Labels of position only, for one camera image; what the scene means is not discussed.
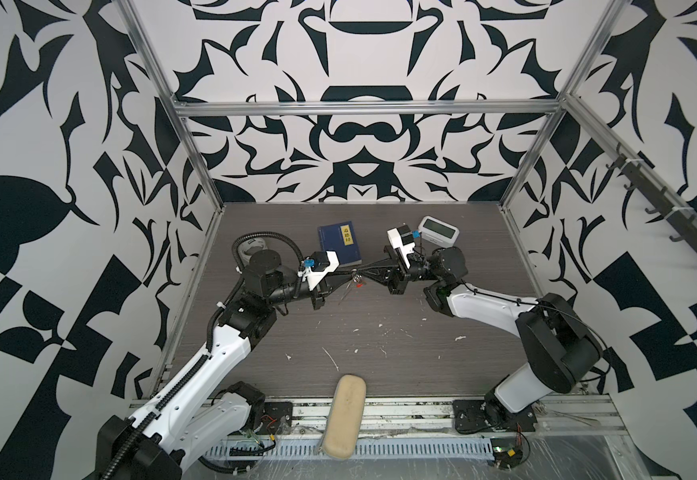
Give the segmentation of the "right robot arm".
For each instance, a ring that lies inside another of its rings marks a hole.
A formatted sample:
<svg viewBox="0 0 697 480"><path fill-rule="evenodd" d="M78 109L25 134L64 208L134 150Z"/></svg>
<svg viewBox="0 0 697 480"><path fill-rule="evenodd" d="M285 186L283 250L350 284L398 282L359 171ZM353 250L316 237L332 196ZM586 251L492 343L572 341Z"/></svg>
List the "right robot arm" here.
<svg viewBox="0 0 697 480"><path fill-rule="evenodd" d="M386 260L359 268L358 274L396 295L410 282L431 280L424 295L433 311L481 322L520 340L526 362L484 397L489 424L524 412L550 393L568 394L602 360L602 343L561 296L511 297L469 284L457 247L437 248L428 257L386 252Z"/></svg>

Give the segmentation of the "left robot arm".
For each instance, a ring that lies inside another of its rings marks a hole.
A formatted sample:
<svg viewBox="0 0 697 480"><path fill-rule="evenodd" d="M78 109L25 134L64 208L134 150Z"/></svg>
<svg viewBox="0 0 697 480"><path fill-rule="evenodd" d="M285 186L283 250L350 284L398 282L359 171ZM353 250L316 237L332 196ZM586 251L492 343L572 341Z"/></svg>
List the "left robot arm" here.
<svg viewBox="0 0 697 480"><path fill-rule="evenodd" d="M296 253L296 268L264 249L248 261L236 257L238 281L210 317L206 342L146 405L112 417L96 440L94 479L180 479L230 434L262 426L266 396L238 382L207 406L222 380L246 359L292 302L314 308L354 280L340 270L336 252Z"/></svg>

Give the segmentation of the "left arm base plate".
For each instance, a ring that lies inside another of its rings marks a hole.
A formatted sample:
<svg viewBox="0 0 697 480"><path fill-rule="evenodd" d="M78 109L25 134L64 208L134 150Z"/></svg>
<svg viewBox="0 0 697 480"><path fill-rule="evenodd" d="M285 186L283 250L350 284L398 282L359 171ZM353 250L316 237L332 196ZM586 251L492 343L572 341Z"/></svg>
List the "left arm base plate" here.
<svg viewBox="0 0 697 480"><path fill-rule="evenodd" d="M280 434L292 428L294 404L289 401L266 401L252 406L248 429L256 434Z"/></svg>

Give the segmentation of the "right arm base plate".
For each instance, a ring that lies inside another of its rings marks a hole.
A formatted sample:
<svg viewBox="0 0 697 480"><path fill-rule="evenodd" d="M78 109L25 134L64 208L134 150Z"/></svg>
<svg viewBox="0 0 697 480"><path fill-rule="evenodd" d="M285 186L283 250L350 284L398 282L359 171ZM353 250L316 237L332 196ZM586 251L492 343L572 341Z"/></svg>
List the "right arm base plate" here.
<svg viewBox="0 0 697 480"><path fill-rule="evenodd" d="M453 427L459 434L482 432L534 432L537 418L530 406L512 413L496 400L464 400L452 402Z"/></svg>

